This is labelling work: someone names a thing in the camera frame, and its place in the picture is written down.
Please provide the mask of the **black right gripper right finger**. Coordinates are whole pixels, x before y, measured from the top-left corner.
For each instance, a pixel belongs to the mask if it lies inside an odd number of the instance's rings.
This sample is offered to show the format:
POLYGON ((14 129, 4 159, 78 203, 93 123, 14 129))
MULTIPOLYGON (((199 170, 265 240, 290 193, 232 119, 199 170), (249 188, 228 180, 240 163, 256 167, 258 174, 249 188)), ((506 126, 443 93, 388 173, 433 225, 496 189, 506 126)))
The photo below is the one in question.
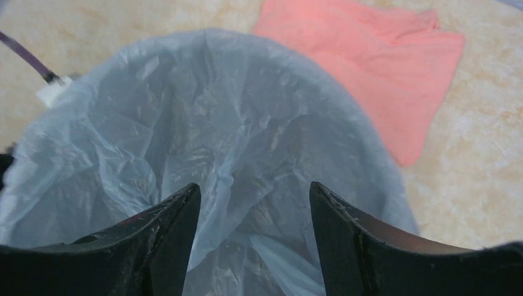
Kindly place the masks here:
POLYGON ((310 186, 328 295, 521 295, 522 243, 481 250, 425 239, 310 186))

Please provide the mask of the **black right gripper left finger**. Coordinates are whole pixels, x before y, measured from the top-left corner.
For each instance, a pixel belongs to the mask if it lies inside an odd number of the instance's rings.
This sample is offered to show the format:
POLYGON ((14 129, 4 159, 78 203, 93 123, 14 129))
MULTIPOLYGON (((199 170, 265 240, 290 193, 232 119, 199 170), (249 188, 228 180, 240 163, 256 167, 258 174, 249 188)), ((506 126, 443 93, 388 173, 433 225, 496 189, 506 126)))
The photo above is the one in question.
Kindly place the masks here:
POLYGON ((2 295, 181 295, 199 219, 191 183, 71 244, 1 247, 2 295))

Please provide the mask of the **light blue plastic trash bag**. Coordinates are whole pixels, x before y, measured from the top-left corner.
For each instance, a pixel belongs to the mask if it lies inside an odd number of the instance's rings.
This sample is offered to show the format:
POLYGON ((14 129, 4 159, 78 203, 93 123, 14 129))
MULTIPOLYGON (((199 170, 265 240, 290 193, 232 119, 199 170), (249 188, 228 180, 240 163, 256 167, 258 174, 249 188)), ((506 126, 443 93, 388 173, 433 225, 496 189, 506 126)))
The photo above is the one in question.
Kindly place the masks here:
POLYGON ((196 183, 184 295, 324 295, 313 181, 418 233, 372 124, 314 62, 256 36, 175 33, 122 49, 25 130, 1 242, 71 242, 196 183))

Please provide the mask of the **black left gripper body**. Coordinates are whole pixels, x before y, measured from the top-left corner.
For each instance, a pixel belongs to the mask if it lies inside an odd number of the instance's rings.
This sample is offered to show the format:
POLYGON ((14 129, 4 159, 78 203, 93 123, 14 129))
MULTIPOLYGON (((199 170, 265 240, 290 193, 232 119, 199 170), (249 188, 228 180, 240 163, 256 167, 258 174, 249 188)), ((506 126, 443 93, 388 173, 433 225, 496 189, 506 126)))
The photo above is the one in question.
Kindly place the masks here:
POLYGON ((1 170, 0 190, 2 190, 4 187, 4 174, 6 173, 8 168, 13 164, 13 162, 14 162, 14 157, 13 157, 12 153, 3 152, 0 154, 0 170, 1 170))

